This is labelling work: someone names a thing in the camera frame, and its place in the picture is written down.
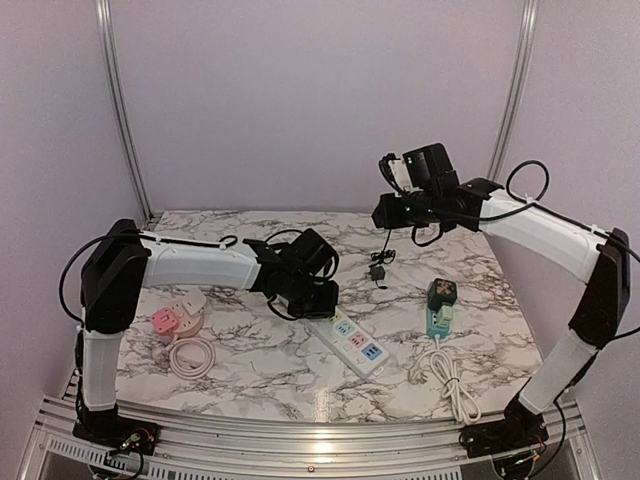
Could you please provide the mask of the black power adapter with cable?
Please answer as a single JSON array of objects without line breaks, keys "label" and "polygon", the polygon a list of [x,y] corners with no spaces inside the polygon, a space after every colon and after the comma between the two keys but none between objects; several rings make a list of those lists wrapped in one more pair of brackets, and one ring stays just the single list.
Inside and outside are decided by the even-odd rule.
[{"label": "black power adapter with cable", "polygon": [[386,285],[382,284],[386,277],[385,266],[393,263],[396,258],[396,251],[389,248],[391,233],[391,230],[387,231],[382,248],[370,255],[369,277],[380,290],[388,289]]}]

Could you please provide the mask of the white multicolour power strip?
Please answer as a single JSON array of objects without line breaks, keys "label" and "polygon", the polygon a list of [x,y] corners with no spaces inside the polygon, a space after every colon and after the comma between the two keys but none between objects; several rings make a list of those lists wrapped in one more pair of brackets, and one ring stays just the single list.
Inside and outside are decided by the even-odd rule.
[{"label": "white multicolour power strip", "polygon": [[379,375],[389,359],[388,349],[339,309],[333,317],[303,324],[361,379]]}]

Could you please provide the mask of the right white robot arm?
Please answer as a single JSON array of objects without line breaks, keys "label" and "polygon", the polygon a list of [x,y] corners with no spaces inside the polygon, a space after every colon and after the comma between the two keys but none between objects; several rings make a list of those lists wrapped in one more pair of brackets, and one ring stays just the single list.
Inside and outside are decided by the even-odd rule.
[{"label": "right white robot arm", "polygon": [[585,285],[566,333],[496,425],[496,440],[515,448],[533,433],[533,418],[578,383],[600,351],[624,338],[619,325],[630,300],[630,264],[638,256],[622,230],[586,226],[489,179],[460,181],[447,156],[414,151],[399,160],[389,154],[378,168],[392,190],[374,209],[376,227],[417,232],[436,224],[440,234],[456,227],[482,232],[552,261]]}]

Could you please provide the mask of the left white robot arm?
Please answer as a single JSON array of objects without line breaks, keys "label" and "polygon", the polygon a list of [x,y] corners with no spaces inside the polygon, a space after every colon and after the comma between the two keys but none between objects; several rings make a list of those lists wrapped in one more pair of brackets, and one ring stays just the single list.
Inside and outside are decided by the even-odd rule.
[{"label": "left white robot arm", "polygon": [[86,426],[106,445],[125,438],[126,423],[116,407],[116,371],[121,339],[134,320],[140,292],[165,285],[207,285],[281,298],[284,319],[330,318],[339,287],[333,277],[336,250],[308,228],[290,242],[225,237],[205,242],[163,237],[116,221],[107,234],[90,240],[72,256],[87,258],[80,270],[83,331],[81,399],[90,411]]}]

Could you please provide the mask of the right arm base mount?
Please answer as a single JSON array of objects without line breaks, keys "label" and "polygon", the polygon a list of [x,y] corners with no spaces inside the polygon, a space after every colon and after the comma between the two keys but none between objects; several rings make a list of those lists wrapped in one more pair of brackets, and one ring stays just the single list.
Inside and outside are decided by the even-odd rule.
[{"label": "right arm base mount", "polygon": [[548,438],[542,415],[516,413],[462,428],[459,443],[469,458],[478,458],[545,443]]}]

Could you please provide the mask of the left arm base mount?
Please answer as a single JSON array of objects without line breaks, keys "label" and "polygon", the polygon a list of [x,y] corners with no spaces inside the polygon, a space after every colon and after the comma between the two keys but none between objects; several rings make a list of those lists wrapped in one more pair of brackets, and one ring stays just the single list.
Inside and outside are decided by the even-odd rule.
[{"label": "left arm base mount", "polygon": [[118,408],[92,412],[80,409],[73,428],[76,438],[109,447],[113,453],[152,455],[160,427],[153,422],[120,416]]}]

